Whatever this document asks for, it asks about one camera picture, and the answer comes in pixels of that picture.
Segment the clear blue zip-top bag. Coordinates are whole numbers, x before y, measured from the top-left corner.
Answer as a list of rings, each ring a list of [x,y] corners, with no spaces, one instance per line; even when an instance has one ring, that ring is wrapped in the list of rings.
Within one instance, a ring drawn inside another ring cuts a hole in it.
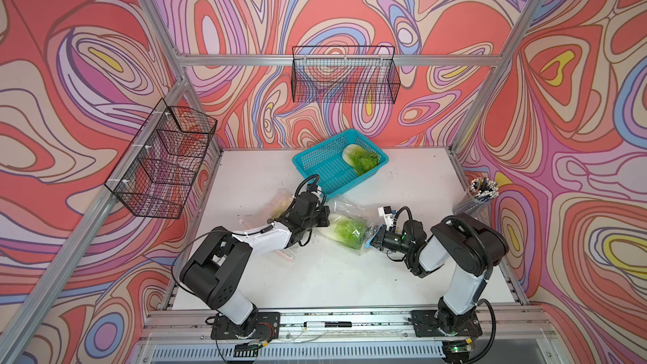
[[[330,209],[329,223],[318,227],[318,234],[357,255],[367,253],[380,228],[377,214],[341,196],[327,200],[325,205]]]

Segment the green chinese cabbage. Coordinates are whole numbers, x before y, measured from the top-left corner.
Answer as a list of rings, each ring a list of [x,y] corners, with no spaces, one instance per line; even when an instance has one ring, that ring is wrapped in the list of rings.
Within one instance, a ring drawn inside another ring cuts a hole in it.
[[[320,232],[327,239],[349,249],[360,250],[364,244],[367,228],[367,221],[363,218],[333,214],[330,225],[320,229]]]
[[[368,151],[356,144],[348,145],[342,152],[342,158],[358,176],[365,175],[380,163],[379,154]]]

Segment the small perforated bag with cabbage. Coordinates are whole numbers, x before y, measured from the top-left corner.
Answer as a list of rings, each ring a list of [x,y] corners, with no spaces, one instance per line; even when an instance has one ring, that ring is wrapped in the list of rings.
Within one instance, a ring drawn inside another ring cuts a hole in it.
[[[280,217],[283,212],[291,205],[293,193],[286,189],[280,189],[276,192],[271,200],[266,202],[261,209],[251,215],[242,216],[239,223],[244,226],[244,232],[251,234],[258,228],[264,228]],[[269,252],[278,252],[286,254],[284,249],[288,248],[290,237],[285,230],[280,230],[281,238],[278,235],[271,235],[268,240],[261,240],[259,243],[252,244],[253,252],[251,258],[255,259]]]

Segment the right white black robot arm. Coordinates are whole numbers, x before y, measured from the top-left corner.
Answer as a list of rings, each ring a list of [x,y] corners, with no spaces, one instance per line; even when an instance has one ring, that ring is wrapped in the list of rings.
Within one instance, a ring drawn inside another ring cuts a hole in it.
[[[461,213],[450,215],[426,232],[413,219],[409,207],[380,207],[384,224],[370,237],[369,245],[387,257],[397,254],[409,272],[425,278],[448,261],[454,264],[448,289],[437,309],[426,318],[423,311],[411,313],[418,332],[432,335],[466,335],[477,328],[476,308],[494,268],[509,252],[505,238],[486,224]]]

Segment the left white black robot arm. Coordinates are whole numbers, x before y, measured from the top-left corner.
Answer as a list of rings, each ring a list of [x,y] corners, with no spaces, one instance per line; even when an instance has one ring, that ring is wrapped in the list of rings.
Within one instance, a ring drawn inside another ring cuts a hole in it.
[[[222,330],[234,338],[268,343],[278,337],[280,315],[271,313],[263,318],[257,306],[239,291],[239,283],[251,258],[296,244],[304,247],[314,229],[330,224],[327,195],[318,182],[318,175],[304,179],[286,210],[265,225],[242,233],[214,227],[198,238],[202,243],[185,264],[171,270],[175,285],[218,312],[208,321],[213,337],[217,337],[221,319],[225,320]]]

